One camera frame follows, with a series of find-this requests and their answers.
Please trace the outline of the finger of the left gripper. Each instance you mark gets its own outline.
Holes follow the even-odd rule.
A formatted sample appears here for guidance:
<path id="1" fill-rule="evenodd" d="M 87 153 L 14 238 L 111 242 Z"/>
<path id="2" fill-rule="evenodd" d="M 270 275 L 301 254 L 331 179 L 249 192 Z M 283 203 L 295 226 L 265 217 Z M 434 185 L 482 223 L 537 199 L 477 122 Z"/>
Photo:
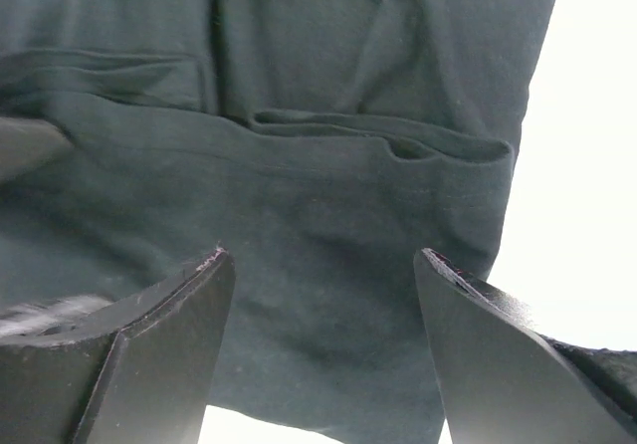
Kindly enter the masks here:
<path id="1" fill-rule="evenodd" d="M 34 118 L 1 117 L 1 180 L 34 170 L 71 150 L 53 124 Z"/>

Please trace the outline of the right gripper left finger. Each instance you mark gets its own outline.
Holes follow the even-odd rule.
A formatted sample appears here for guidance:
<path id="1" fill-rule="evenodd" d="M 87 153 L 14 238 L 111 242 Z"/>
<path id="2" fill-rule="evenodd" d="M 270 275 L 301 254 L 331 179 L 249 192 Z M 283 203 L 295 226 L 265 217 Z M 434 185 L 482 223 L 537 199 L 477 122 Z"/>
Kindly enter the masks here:
<path id="1" fill-rule="evenodd" d="M 5 443 L 195 443 L 235 284 L 222 249 L 111 302 L 1 313 Z"/>

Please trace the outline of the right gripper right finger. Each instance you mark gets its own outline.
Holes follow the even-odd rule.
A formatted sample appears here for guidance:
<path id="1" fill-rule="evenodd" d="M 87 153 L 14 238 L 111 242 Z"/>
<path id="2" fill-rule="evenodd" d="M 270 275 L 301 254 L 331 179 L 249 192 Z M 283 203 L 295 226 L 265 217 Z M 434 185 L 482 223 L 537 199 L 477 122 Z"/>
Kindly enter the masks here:
<path id="1" fill-rule="evenodd" d="M 632 443 L 636 318 L 616 292 L 527 305 L 425 249 L 414 272 L 455 443 Z"/>

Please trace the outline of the black t-shirt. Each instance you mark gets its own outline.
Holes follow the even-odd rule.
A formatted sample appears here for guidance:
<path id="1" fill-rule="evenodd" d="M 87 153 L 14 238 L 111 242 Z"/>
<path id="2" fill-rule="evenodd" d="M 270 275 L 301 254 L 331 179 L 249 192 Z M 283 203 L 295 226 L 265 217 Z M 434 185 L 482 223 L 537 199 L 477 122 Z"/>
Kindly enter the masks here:
<path id="1" fill-rule="evenodd" d="M 413 276 L 486 278 L 555 0 L 1 0 L 1 111 L 64 156 L 1 188 L 1 297 L 122 297 L 224 245 L 212 402 L 434 443 Z"/>

